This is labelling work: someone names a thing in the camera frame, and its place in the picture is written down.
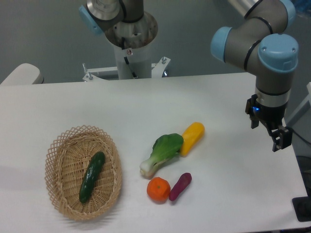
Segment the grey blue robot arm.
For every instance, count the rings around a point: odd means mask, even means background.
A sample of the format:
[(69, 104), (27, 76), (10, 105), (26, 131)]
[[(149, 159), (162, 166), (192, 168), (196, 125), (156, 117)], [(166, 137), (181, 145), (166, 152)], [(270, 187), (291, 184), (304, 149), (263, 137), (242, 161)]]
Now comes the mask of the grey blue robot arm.
[(218, 29), (211, 54), (255, 76), (255, 92), (245, 112), (251, 128), (266, 128), (273, 151), (282, 150), (292, 142), (292, 131), (282, 121), (298, 65), (298, 42), (285, 34), (295, 19), (295, 7), (289, 0), (233, 0), (231, 5), (245, 21), (236, 29)]

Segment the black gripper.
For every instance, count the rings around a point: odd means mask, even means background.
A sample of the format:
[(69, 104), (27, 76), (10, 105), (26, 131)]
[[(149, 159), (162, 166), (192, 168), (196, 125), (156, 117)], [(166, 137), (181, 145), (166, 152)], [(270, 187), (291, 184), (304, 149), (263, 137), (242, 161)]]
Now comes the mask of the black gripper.
[(273, 140), (272, 151), (283, 150), (292, 144), (293, 131), (283, 126), (290, 91), (281, 95), (269, 95), (256, 91), (246, 102), (245, 113), (251, 120), (251, 129), (264, 125)]

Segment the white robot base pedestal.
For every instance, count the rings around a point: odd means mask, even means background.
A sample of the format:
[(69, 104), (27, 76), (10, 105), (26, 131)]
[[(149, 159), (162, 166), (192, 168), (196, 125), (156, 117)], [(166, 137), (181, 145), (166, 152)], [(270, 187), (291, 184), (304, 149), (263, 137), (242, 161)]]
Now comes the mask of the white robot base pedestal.
[(120, 80), (162, 78), (170, 59), (154, 66), (151, 45), (158, 33), (156, 19), (142, 0), (88, 0), (79, 15), (94, 34), (104, 34), (113, 47)]

